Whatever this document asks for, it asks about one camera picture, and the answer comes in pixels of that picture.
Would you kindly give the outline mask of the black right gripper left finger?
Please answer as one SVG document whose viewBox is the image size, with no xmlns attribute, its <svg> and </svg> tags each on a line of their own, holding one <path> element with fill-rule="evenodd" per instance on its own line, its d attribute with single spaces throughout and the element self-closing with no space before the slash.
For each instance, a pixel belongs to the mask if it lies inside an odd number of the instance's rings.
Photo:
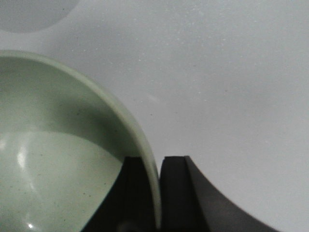
<svg viewBox="0 0 309 232">
<path fill-rule="evenodd" d="M 157 231 L 152 191 L 141 158 L 125 158 L 111 190 L 82 231 Z"/>
</svg>

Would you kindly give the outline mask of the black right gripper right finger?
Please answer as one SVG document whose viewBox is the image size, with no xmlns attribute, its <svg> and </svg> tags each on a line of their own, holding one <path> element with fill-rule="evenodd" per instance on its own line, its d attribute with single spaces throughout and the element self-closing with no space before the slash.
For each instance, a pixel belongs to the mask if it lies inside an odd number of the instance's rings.
<svg viewBox="0 0 309 232">
<path fill-rule="evenodd" d="M 165 157 L 160 172 L 163 232 L 273 232 L 225 197 L 189 156 Z"/>
</svg>

